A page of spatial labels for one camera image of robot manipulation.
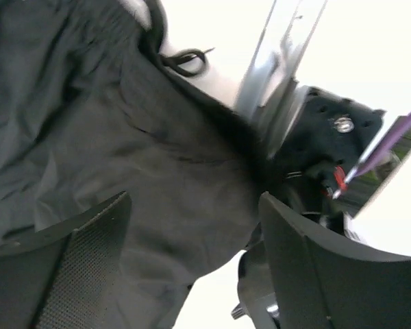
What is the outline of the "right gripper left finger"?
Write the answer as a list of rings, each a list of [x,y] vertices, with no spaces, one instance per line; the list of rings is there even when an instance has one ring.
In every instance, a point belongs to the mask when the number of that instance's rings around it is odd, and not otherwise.
[[[131,210],[119,193],[0,246],[0,328],[102,328]]]

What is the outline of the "black trousers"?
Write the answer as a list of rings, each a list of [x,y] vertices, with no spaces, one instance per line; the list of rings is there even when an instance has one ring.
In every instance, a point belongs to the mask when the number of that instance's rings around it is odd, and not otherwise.
[[[129,192],[108,328],[172,328],[266,186],[249,128],[164,68],[147,7],[150,30],[120,1],[0,1],[0,243]]]

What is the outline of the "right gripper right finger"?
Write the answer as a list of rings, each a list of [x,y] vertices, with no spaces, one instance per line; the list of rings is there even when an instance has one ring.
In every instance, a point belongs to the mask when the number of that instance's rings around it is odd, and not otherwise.
[[[283,328],[411,329],[411,257],[357,243],[265,193],[264,244]]]

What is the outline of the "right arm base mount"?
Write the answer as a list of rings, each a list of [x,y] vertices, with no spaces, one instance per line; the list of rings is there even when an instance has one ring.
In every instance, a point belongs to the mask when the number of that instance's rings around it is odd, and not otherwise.
[[[267,160],[271,179],[266,193],[298,215],[367,245],[355,231],[352,216],[376,189],[368,172],[377,169],[385,176],[394,167],[397,157],[391,149],[411,131],[411,113],[381,136],[383,111],[308,88],[295,126],[275,157]],[[261,220],[259,233],[260,240],[239,262],[239,303],[232,317],[248,316],[256,328],[283,328]]]

